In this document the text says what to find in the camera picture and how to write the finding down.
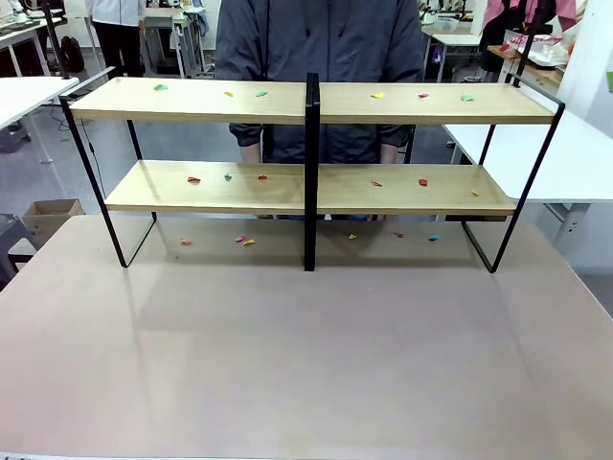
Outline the person in grey jacket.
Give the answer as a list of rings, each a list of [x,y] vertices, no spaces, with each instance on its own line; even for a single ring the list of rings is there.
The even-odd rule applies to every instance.
[[[418,0],[222,0],[216,78],[225,81],[415,82],[422,64]],[[300,164],[300,126],[230,124],[261,163]],[[381,164],[382,144],[406,145],[409,126],[324,125],[320,161]]]

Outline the white background desk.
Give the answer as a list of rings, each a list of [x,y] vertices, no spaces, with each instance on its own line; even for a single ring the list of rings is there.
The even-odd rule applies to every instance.
[[[49,77],[44,11],[29,10],[19,0],[0,0],[0,77]]]
[[[435,23],[421,26],[423,36],[423,78],[428,80],[427,69],[435,65],[434,59],[439,57],[436,83],[443,81],[444,66],[448,58],[468,57],[478,54],[481,37],[474,34],[469,27],[458,25],[453,31],[443,31]]]

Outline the grey background workbench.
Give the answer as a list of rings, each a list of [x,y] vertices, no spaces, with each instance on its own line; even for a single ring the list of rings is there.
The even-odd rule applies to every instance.
[[[204,7],[146,8],[144,24],[145,34],[140,39],[146,76],[158,75],[161,66],[170,65],[171,53],[176,60],[175,72],[181,79],[205,75],[201,32],[208,32],[208,21]]]

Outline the white table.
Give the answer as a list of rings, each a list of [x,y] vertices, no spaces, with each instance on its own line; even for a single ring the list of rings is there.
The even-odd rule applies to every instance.
[[[465,156],[485,167],[517,200],[533,169],[548,127],[447,125],[452,160]],[[538,226],[575,269],[613,272],[613,139],[565,113],[537,172],[522,213]]]
[[[0,152],[14,152],[23,142],[36,141],[41,147],[39,162],[52,164],[33,113],[78,83],[76,77],[0,78]]]

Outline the person in pink top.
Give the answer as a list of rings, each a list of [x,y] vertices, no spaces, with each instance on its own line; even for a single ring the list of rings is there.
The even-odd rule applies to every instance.
[[[562,31],[574,26],[578,22],[577,0],[488,0],[479,45],[481,69],[501,71],[503,59],[488,47],[503,45],[507,31],[527,34],[536,25],[537,35],[549,34],[549,22],[555,18]]]

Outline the wooden table with clutter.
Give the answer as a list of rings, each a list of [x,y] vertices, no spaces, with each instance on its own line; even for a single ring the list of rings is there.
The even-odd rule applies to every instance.
[[[506,31],[501,45],[489,45],[490,54],[504,60],[502,73],[515,73],[519,70],[528,36],[512,31]],[[528,53],[523,74],[532,78],[541,86],[552,86],[558,89],[562,83],[570,52],[564,46],[562,38],[549,34],[538,34]]]

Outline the person in white coat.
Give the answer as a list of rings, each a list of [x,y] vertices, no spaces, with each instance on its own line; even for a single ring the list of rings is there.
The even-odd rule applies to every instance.
[[[85,5],[105,65],[115,68],[115,76],[142,77],[140,35],[147,0],[85,0]]]

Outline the black backpack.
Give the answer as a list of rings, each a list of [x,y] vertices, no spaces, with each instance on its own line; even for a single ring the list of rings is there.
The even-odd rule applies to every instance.
[[[60,41],[61,61],[69,73],[80,73],[84,70],[84,58],[79,42],[72,36],[64,36]]]

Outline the cardboard box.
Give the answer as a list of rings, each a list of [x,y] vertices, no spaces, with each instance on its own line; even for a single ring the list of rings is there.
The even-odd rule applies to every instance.
[[[77,198],[42,200],[33,202],[21,219],[34,240],[43,245],[68,219],[83,214]]]

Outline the white board panel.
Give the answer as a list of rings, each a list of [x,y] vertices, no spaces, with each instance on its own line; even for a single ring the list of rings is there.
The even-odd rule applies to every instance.
[[[613,137],[613,0],[587,0],[557,96],[583,121]]]

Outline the grey metal stool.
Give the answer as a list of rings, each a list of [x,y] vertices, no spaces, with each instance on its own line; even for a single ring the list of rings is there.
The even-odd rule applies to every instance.
[[[39,248],[39,243],[20,217],[0,213],[0,291]]]

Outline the wooden shelf rack black frame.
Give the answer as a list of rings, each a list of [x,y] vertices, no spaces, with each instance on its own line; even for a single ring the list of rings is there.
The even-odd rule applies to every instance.
[[[317,222],[323,214],[456,216],[485,268],[496,272],[565,110],[563,101],[523,77],[515,88],[513,75],[482,84],[320,82],[320,130],[323,125],[545,125],[549,130],[516,201],[488,174],[484,157],[470,167],[323,166],[319,160]],[[371,98],[379,92],[383,99]],[[430,96],[420,99],[420,93]],[[463,102],[463,94],[474,101]],[[421,178],[427,187],[419,184]]]
[[[154,91],[164,84],[169,89]],[[231,98],[224,92],[234,93]],[[264,97],[255,97],[266,91]],[[304,216],[303,265],[315,267],[320,134],[320,81],[310,73],[304,82],[168,80],[115,78],[73,100],[72,90],[59,101],[83,167],[95,194],[107,232],[122,267],[127,256],[113,224],[114,212],[271,214]],[[79,134],[79,120],[120,120],[127,125],[136,162],[119,185],[102,193]],[[146,160],[135,122],[239,123],[301,126],[306,135],[306,160],[298,165],[246,165]],[[228,173],[233,180],[226,182]],[[267,180],[258,176],[265,174]],[[191,184],[188,177],[201,179]]]

